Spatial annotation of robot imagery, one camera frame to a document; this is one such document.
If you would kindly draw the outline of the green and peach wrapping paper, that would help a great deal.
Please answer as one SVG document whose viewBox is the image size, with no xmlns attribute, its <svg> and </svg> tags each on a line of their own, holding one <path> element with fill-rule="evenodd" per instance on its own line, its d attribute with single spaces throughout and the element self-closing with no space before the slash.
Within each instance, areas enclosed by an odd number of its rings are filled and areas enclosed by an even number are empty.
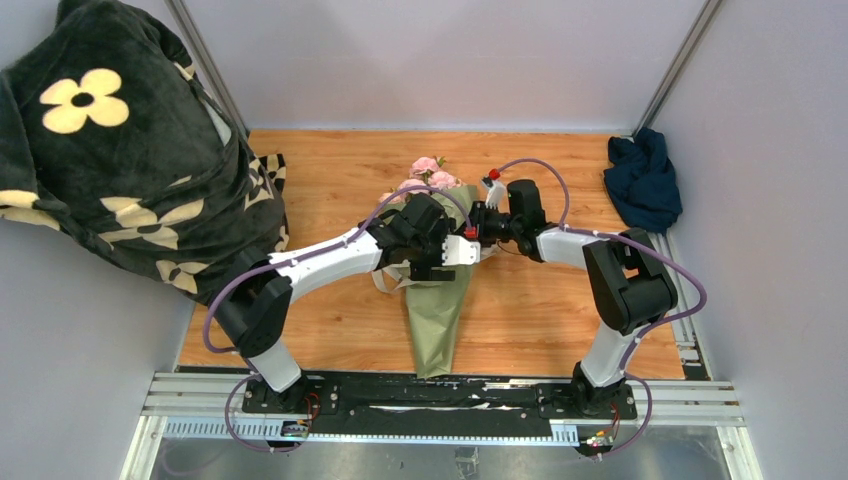
<svg viewBox="0 0 848 480">
<path fill-rule="evenodd" d="M 379 206 L 382 213 L 400 210 L 414 194 L 426 194 L 445 207 L 454 220 L 452 232 L 463 232 L 465 215 L 476 199 L 474 187 L 440 190 L 424 185 L 404 188 L 393 193 Z M 456 278 L 450 282 L 413 282 L 409 279 L 410 263 L 389 265 L 372 273 L 375 287 L 383 293 L 403 294 L 409 331 L 413 344 L 415 372 L 427 379 L 447 375 L 452 371 L 460 316 L 471 283 L 474 265 L 435 266 L 451 269 Z"/>
</svg>

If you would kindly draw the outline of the pink fake flower bunch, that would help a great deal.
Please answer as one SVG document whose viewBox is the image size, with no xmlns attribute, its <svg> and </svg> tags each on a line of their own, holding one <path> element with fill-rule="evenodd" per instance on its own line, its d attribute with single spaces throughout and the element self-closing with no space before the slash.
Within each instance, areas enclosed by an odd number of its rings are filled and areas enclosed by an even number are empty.
<svg viewBox="0 0 848 480">
<path fill-rule="evenodd" d="M 463 186 L 464 182 L 451 174 L 445 168 L 445 163 L 444 156 L 420 157 L 410 166 L 407 178 L 382 194 L 378 201 L 383 202 L 393 193 L 412 186 L 427 185 L 440 190 Z"/>
</svg>

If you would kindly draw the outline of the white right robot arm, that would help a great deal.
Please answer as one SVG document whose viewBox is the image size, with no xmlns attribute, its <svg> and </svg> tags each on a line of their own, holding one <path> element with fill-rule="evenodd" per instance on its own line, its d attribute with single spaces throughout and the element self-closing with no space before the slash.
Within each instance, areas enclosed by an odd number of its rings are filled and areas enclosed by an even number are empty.
<svg viewBox="0 0 848 480">
<path fill-rule="evenodd" d="M 661 256 L 647 234 L 621 234 L 561 227 L 547 220 L 534 181 L 503 184 L 483 178 L 486 198 L 470 218 L 480 243 L 513 242 L 521 255 L 586 271 L 601 323 L 592 346 L 573 370 L 569 395 L 584 417 L 596 417 L 623 391 L 625 370 L 637 337 L 678 302 Z"/>
</svg>

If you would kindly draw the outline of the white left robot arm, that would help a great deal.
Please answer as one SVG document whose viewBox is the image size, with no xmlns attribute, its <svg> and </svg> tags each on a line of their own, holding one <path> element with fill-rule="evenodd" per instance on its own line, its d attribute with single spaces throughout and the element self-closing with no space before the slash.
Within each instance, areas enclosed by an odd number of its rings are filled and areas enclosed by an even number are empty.
<svg viewBox="0 0 848 480">
<path fill-rule="evenodd" d="M 283 254 L 248 249 L 231 266 L 207 318 L 221 326 L 234 351 L 268 387 L 271 404 L 283 413 L 296 412 L 307 389 L 302 369 L 283 341 L 291 305 L 339 280 L 402 262 L 431 274 L 458 225 L 437 200 L 414 194 L 400 208 L 377 207 L 331 240 Z"/>
</svg>

